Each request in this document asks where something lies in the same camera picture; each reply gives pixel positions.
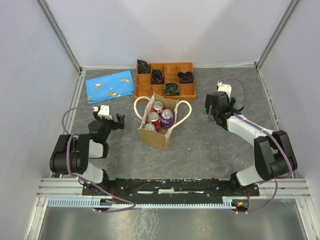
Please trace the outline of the purple soda can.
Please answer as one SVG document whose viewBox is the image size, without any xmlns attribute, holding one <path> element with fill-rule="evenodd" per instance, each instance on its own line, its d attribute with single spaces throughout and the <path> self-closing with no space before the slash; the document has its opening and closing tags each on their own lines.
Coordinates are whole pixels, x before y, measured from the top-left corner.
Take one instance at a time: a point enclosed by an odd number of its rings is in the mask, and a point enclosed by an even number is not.
<svg viewBox="0 0 320 240">
<path fill-rule="evenodd" d="M 171 128 L 174 124 L 174 114 L 170 109 L 165 109 L 160 114 L 160 124 L 165 130 Z"/>
</svg>

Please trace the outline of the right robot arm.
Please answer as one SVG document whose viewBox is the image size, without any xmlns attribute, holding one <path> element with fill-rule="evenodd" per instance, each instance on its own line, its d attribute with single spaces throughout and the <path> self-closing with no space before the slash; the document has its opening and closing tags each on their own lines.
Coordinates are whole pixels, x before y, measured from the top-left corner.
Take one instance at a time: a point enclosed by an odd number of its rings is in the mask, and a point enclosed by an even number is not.
<svg viewBox="0 0 320 240">
<path fill-rule="evenodd" d="M 205 98 L 205 113 L 224 130 L 233 133 L 253 146 L 254 164 L 233 173 L 229 189 L 236 196 L 242 195 L 252 184 L 270 180 L 289 179 L 298 168 L 288 134 L 273 131 L 248 120 L 234 108 L 236 98 L 226 92 L 216 91 Z"/>
</svg>

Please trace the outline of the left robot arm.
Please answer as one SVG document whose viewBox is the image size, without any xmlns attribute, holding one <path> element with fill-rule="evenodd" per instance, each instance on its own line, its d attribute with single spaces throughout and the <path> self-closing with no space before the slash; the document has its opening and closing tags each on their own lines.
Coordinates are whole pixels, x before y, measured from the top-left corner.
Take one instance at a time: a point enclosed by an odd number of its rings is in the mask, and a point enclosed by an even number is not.
<svg viewBox="0 0 320 240">
<path fill-rule="evenodd" d="M 88 124 L 88 133 L 71 137 L 61 134 L 49 161 L 51 172 L 59 175 L 75 175 L 83 182 L 93 184 L 99 195 L 106 195 L 111 189 L 109 177 L 104 169 L 89 163 L 90 159 L 105 159 L 109 152 L 107 139 L 111 131 L 125 128 L 125 115 L 116 114 L 117 120 L 110 115 L 103 116 L 97 112 L 95 120 Z"/>
</svg>

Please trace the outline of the blue space-print cloth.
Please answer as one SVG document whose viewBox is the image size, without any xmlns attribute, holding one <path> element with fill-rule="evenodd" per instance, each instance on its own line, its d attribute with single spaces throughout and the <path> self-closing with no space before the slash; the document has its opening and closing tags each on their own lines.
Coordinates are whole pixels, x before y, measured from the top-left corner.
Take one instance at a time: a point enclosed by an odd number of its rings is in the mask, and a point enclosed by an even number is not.
<svg viewBox="0 0 320 240">
<path fill-rule="evenodd" d="M 88 79 L 85 81 L 85 86 L 89 104 L 125 97 L 135 91 L 129 70 Z"/>
</svg>

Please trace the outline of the wooden compartment tray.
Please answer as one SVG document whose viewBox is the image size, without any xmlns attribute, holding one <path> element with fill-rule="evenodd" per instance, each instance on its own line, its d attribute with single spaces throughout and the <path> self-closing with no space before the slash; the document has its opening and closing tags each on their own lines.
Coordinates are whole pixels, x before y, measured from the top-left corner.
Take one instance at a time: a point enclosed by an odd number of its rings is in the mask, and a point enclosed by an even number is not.
<svg viewBox="0 0 320 240">
<path fill-rule="evenodd" d="M 153 94 L 162 96 L 172 100 L 194 101 L 196 99 L 196 81 L 190 83 L 182 82 L 179 79 L 178 73 L 192 72 L 194 67 L 192 62 L 161 62 L 148 63 L 151 70 L 159 70 L 163 75 L 163 80 L 160 84 L 152 82 L 152 73 L 139 73 L 140 67 L 136 67 L 135 91 L 134 98 L 141 96 L 152 97 Z M 179 86 L 178 95 L 166 95 L 165 84 L 177 84 Z"/>
</svg>

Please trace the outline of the red soda can middle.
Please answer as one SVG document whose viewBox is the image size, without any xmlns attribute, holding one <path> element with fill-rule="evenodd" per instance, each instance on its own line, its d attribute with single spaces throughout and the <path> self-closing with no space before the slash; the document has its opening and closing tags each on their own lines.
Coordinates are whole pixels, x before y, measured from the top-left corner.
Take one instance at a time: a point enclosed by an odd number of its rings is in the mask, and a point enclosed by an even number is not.
<svg viewBox="0 0 320 240">
<path fill-rule="evenodd" d="M 148 122 L 155 126 L 155 130 L 158 132 L 161 128 L 161 118 L 157 112 L 150 112 L 148 115 Z"/>
</svg>

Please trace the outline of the red soda can back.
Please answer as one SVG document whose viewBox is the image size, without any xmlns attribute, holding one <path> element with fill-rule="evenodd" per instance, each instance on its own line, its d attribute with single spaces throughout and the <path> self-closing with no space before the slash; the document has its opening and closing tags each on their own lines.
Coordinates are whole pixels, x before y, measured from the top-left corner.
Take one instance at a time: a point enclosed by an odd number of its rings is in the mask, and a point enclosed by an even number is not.
<svg viewBox="0 0 320 240">
<path fill-rule="evenodd" d="M 161 114 L 165 109 L 165 105 L 162 101 L 155 101 L 152 105 L 152 111 L 158 114 Z"/>
</svg>

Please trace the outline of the dark rolled sock front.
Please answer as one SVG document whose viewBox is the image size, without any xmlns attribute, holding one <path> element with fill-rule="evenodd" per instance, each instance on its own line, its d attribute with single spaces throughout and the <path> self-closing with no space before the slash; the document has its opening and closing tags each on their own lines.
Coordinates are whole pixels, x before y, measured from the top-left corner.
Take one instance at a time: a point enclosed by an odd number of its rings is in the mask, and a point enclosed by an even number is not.
<svg viewBox="0 0 320 240">
<path fill-rule="evenodd" d="M 169 82 L 163 86 L 163 92 L 165 96 L 179 96 L 180 87 L 177 83 Z"/>
</svg>

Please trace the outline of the dark rolled sock back-left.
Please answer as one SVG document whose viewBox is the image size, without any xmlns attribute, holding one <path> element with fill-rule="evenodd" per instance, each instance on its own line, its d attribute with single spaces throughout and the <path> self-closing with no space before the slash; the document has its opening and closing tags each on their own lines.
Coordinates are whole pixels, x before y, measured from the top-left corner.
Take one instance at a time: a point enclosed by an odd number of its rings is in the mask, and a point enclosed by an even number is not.
<svg viewBox="0 0 320 240">
<path fill-rule="evenodd" d="M 138 74 L 150 74 L 151 73 L 151 66 L 144 60 L 137 60 L 137 73 Z"/>
</svg>

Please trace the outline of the dark rolled sock middle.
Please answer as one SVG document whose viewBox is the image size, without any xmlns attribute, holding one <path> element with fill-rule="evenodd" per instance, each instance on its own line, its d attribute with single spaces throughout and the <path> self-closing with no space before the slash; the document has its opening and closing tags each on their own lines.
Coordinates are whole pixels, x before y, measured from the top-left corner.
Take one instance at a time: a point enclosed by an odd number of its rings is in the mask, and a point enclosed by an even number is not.
<svg viewBox="0 0 320 240">
<path fill-rule="evenodd" d="M 159 69 L 153 69 L 151 72 L 151 84 L 160 85 L 164 84 L 165 77 L 164 74 Z"/>
</svg>

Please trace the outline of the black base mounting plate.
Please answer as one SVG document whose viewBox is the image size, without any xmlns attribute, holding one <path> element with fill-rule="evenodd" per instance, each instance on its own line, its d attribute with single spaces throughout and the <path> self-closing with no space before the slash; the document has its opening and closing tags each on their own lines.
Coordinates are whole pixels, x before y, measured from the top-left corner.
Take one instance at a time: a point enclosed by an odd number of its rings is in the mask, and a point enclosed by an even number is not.
<svg viewBox="0 0 320 240">
<path fill-rule="evenodd" d="M 255 184 L 237 185 L 234 180 L 203 179 L 125 179 L 108 180 L 107 185 L 83 184 L 82 195 L 113 194 L 135 204 L 220 204 L 223 197 L 258 197 Z"/>
</svg>

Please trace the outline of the aluminium front rail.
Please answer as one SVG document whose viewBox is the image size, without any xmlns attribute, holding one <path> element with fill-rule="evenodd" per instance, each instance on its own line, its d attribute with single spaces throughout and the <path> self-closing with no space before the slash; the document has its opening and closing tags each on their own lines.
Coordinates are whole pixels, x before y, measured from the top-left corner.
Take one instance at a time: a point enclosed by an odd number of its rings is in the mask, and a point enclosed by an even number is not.
<svg viewBox="0 0 320 240">
<path fill-rule="evenodd" d="M 311 195 L 304 178 L 278 179 L 276 199 L 310 199 Z M 272 181 L 258 186 L 260 198 L 266 199 L 274 193 Z M 38 197 L 80 198 L 83 186 L 75 178 L 43 178 L 37 191 Z"/>
</svg>

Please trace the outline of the left aluminium corner post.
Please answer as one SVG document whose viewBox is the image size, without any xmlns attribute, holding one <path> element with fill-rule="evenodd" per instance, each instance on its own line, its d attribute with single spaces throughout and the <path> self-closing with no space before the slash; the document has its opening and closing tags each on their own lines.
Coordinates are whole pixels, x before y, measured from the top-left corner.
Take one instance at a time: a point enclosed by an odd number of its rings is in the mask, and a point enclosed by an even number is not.
<svg viewBox="0 0 320 240">
<path fill-rule="evenodd" d="M 78 60 L 76 59 L 75 54 L 73 53 L 70 44 L 67 41 L 63 31 L 59 27 L 59 24 L 56 21 L 56 18 L 50 9 L 50 6 L 46 0 L 36 0 L 39 8 L 41 9 L 42 13 L 44 14 L 45 18 L 47 19 L 51 29 L 53 30 L 55 36 L 57 37 L 59 43 L 61 44 L 63 50 L 67 54 L 69 60 L 71 61 L 74 68 L 78 71 L 82 71 L 82 67 L 80 66 Z"/>
</svg>

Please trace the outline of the aluminium corner post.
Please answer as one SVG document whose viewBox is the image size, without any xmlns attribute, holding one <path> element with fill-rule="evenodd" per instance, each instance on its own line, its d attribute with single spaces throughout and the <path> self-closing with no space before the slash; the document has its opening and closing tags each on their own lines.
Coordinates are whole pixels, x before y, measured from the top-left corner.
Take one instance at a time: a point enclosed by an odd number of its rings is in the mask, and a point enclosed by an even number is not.
<svg viewBox="0 0 320 240">
<path fill-rule="evenodd" d="M 73 53 L 70 44 L 67 41 L 63 31 L 59 27 L 59 24 L 56 21 L 56 18 L 50 9 L 50 6 L 46 0 L 36 0 L 39 8 L 41 9 L 42 13 L 44 14 L 45 18 L 47 19 L 51 29 L 53 30 L 55 36 L 57 37 L 59 43 L 61 44 L 63 50 L 67 54 L 69 60 L 71 61 L 74 68 L 78 71 L 82 71 L 82 67 L 80 66 L 78 60 L 76 59 L 75 54 Z"/>
<path fill-rule="evenodd" d="M 285 30 L 287 24 L 289 23 L 291 17 L 293 16 L 296 8 L 298 7 L 300 0 L 291 0 L 289 5 L 287 6 L 283 16 L 281 17 L 277 27 L 275 28 L 274 32 L 272 33 L 266 47 L 264 48 L 259 60 L 255 63 L 255 68 L 257 71 L 261 70 L 263 65 L 265 64 L 266 60 L 268 59 L 269 55 L 271 54 L 274 46 L 276 45 L 277 41 L 279 40 L 281 34 Z"/>
</svg>

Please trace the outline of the right aluminium corner post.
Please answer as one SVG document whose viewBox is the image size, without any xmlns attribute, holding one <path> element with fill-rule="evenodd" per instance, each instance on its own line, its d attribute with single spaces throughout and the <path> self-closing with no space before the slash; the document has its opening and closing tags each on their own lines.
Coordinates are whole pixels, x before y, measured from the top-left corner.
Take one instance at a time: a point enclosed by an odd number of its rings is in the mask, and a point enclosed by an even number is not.
<svg viewBox="0 0 320 240">
<path fill-rule="evenodd" d="M 291 0 L 289 5 L 287 6 L 283 16 L 281 17 L 277 27 L 275 28 L 274 32 L 272 33 L 266 47 L 264 48 L 259 60 L 255 63 L 255 68 L 257 71 L 261 70 L 263 65 L 265 64 L 266 60 L 268 59 L 269 55 L 271 54 L 274 46 L 276 45 L 277 41 L 279 40 L 281 34 L 285 30 L 287 24 L 289 23 L 291 17 L 293 16 L 296 8 L 298 7 L 300 0 Z"/>
</svg>

